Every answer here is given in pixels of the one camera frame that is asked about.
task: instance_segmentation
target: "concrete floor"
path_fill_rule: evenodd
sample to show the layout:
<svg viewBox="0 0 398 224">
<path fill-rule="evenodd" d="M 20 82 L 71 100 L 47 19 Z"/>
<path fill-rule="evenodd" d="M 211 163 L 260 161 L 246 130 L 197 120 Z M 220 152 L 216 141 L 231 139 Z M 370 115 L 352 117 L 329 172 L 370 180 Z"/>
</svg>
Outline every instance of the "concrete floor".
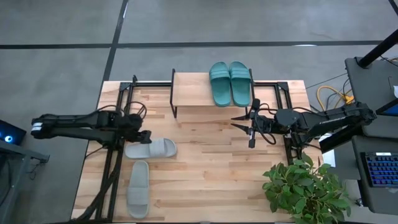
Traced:
<svg viewBox="0 0 398 224">
<path fill-rule="evenodd" d="M 1 44 L 109 44 L 122 0 L 0 0 Z M 388 0 L 137 0 L 130 1 L 120 43 L 382 40 L 398 28 Z M 310 103 L 321 85 L 341 89 L 344 59 L 373 45 L 118 49 L 110 80 L 170 80 L 171 69 L 207 71 L 217 61 L 244 62 L 256 80 L 301 79 Z M 43 113 L 85 114 L 95 109 L 109 49 L 0 50 L 0 119 L 30 129 Z M 384 56 L 398 55 L 394 47 Z M 330 93 L 325 90 L 321 99 Z M 24 146 L 50 161 L 27 177 L 13 223 L 69 219 L 86 141 L 27 135 Z M 356 182 L 348 182 L 353 198 Z M 353 207 L 348 220 L 395 223 L 398 217 Z"/>
</svg>

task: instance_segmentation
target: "black desk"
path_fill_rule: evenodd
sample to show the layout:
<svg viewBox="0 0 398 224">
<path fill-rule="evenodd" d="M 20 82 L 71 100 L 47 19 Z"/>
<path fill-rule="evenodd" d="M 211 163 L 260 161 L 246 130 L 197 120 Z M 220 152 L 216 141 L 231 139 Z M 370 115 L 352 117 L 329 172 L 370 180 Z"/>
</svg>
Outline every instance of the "black desk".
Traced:
<svg viewBox="0 0 398 224">
<path fill-rule="evenodd" d="M 398 141 L 354 136 L 351 142 L 361 176 L 358 185 L 364 205 L 374 213 L 398 215 L 398 189 L 370 187 L 360 156 L 361 152 L 398 152 Z"/>
<path fill-rule="evenodd" d="M 387 61 L 376 60 L 369 68 L 363 69 L 358 66 L 355 58 L 347 58 L 345 64 L 355 101 L 366 103 L 376 111 L 395 99 L 391 86 L 398 85 L 398 67 Z M 397 127 L 398 117 L 378 115 L 362 130 L 365 136 L 398 139 Z"/>
</svg>

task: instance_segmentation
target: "wooden tabletop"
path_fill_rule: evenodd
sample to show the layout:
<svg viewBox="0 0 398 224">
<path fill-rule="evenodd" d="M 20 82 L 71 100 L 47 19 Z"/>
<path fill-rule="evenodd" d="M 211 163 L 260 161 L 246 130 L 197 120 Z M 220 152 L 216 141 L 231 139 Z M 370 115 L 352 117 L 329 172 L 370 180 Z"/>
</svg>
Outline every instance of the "wooden tabletop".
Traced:
<svg viewBox="0 0 398 224">
<path fill-rule="evenodd" d="M 293 106 L 309 109 L 304 82 L 287 82 Z M 119 83 L 104 83 L 98 107 L 116 104 Z M 277 107 L 272 88 L 255 87 L 255 95 L 271 108 Z M 150 170 L 150 208 L 143 220 L 136 220 L 127 212 L 126 190 L 134 160 L 123 157 L 113 221 L 290 221 L 290 215 L 283 211 L 271 213 L 261 189 L 269 181 L 262 176 L 264 171 L 279 162 L 287 163 L 282 136 L 276 135 L 277 144 L 271 146 L 257 135 L 256 148 L 250 149 L 249 137 L 230 125 L 231 118 L 244 115 L 244 108 L 181 107 L 175 119 L 169 99 L 170 87 L 134 88 L 133 100 L 142 102 L 148 109 L 142 130 L 151 130 L 152 139 L 169 138 L 176 142 L 177 155 L 146 159 Z M 137 111 L 136 107 L 133 106 L 131 113 Z M 97 142 L 91 142 L 87 153 L 99 147 Z M 322 159 L 318 149 L 308 147 L 305 152 L 315 161 L 318 157 Z M 82 214 L 98 193 L 105 157 L 106 150 L 101 150 L 85 161 L 72 218 Z"/>
</svg>

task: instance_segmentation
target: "blue backlit keyboard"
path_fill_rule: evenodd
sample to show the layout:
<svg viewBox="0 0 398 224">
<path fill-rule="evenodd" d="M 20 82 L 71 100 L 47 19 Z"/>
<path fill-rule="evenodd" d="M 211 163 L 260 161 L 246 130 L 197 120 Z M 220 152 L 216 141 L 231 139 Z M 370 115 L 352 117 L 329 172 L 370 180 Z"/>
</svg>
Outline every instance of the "blue backlit keyboard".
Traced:
<svg viewBox="0 0 398 224">
<path fill-rule="evenodd" d="M 398 187 L 398 153 L 362 153 L 372 187 Z"/>
</svg>

